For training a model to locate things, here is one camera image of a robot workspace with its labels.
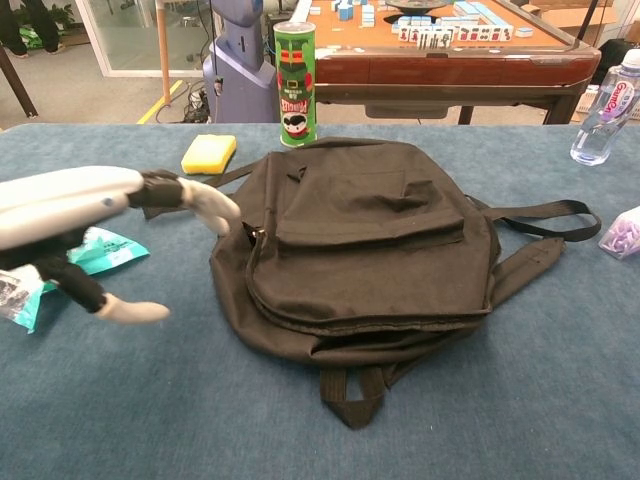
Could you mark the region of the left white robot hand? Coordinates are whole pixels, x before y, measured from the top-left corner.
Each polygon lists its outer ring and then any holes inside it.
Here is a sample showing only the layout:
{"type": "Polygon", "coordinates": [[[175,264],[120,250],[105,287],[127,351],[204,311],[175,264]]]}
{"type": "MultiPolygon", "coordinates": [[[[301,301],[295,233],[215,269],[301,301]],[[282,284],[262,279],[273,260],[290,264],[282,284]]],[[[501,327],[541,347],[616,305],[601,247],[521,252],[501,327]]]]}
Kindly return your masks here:
{"type": "Polygon", "coordinates": [[[41,280],[112,323],[161,321],[170,314],[166,306],[122,300],[68,258],[89,228],[129,208],[187,209],[219,236],[241,215],[216,187],[166,170],[90,165],[35,174],[1,184],[1,268],[30,265],[41,280]]]}

